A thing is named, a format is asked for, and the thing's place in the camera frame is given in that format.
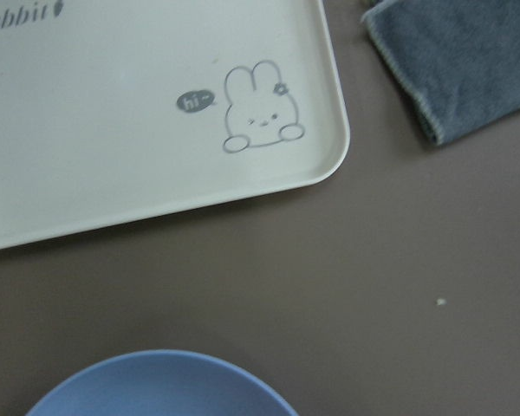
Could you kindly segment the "blue round plate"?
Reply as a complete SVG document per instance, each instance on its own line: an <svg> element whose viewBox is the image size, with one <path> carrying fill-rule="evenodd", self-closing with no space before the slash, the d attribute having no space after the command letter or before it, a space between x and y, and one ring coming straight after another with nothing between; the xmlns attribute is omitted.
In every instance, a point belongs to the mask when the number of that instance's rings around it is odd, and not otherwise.
<svg viewBox="0 0 520 416"><path fill-rule="evenodd" d="M147 350L68 377L31 415L294 415L272 387L228 361L183 350Z"/></svg>

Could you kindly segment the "cream rabbit tray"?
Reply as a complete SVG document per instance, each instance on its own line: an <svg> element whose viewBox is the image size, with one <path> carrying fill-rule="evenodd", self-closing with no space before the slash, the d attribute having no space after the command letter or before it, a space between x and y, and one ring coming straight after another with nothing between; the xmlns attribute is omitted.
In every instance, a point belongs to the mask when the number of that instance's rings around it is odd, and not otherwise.
<svg viewBox="0 0 520 416"><path fill-rule="evenodd" d="M0 250L313 185L349 143L320 1L0 1Z"/></svg>

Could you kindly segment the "grey folded cloth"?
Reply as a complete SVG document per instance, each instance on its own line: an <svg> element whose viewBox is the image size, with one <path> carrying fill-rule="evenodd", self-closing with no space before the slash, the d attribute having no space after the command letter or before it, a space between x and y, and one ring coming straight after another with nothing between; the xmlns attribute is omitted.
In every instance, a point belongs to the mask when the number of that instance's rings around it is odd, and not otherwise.
<svg viewBox="0 0 520 416"><path fill-rule="evenodd" d="M435 146L520 110L520 1L373 1L362 21Z"/></svg>

